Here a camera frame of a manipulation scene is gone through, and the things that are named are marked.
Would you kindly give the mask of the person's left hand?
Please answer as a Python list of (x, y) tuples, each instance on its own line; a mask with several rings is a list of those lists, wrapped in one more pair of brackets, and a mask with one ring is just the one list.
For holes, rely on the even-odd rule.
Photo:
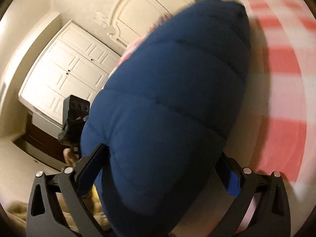
[(70, 148), (66, 148), (63, 150), (63, 156), (64, 156), (65, 162), (68, 166), (74, 166), (75, 163), (78, 162), (78, 159), (77, 159), (74, 151), (71, 150)]

